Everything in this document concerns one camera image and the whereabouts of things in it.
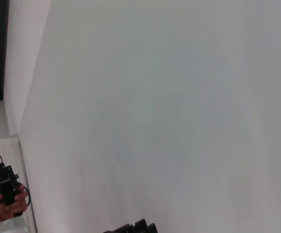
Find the black clamp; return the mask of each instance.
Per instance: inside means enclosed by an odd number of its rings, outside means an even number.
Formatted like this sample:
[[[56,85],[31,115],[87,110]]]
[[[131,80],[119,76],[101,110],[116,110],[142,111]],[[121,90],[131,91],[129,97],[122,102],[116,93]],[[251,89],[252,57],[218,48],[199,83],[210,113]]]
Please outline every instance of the black clamp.
[[[158,233],[154,223],[149,226],[146,220],[142,219],[135,223],[135,225],[126,224],[114,231],[106,231],[104,233]]]

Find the black cable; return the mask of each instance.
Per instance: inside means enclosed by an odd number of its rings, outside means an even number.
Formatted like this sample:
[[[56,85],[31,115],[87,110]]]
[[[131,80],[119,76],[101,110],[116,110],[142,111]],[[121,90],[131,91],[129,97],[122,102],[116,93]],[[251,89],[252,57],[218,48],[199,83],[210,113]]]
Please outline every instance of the black cable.
[[[1,163],[3,163],[3,158],[1,157],[1,155],[0,155],[0,158],[1,158]]]
[[[27,204],[27,206],[29,206],[30,203],[31,203],[32,198],[30,196],[30,192],[29,192],[28,188],[25,187],[25,190],[28,192],[28,204]]]

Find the finger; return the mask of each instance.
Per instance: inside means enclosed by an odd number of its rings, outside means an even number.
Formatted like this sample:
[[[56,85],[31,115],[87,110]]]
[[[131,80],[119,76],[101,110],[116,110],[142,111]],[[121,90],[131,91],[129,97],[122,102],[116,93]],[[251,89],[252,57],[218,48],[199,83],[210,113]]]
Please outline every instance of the finger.
[[[0,194],[0,200],[3,200],[3,195],[2,194]]]
[[[8,206],[5,208],[5,210],[6,210],[6,211],[13,210],[13,209],[16,209],[16,208],[21,207],[21,206],[24,206],[24,205],[27,205],[25,200],[24,200],[24,201],[17,201],[17,202],[15,202],[15,203],[13,203],[12,205],[8,205]]]
[[[1,206],[1,205],[0,205],[0,212],[1,212],[1,213],[5,213],[5,214],[10,214],[11,210],[8,209],[8,208],[5,207],[5,206]]]
[[[0,205],[1,204],[5,204],[4,201],[3,201],[3,195],[2,194],[0,194]]]
[[[22,199],[25,199],[27,196],[28,196],[28,192],[23,192],[23,193],[17,194],[15,196],[15,200],[22,200]]]
[[[17,214],[17,213],[23,213],[25,212],[25,210],[27,209],[27,207],[18,207],[14,210],[11,210],[11,214]]]
[[[21,185],[20,187],[18,187],[19,191],[24,191],[25,190],[25,186]]]

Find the hand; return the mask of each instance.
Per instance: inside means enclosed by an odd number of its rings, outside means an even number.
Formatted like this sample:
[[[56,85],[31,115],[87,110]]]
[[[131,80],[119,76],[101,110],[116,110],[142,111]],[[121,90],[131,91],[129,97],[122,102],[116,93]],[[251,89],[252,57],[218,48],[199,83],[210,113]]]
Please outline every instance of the hand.
[[[25,186],[21,185],[19,191],[24,191]],[[12,205],[6,205],[3,202],[0,202],[0,215],[3,220],[7,220],[14,217],[16,213],[23,213],[27,210],[27,202],[26,197],[28,196],[28,192],[22,192],[15,196],[15,201]]]

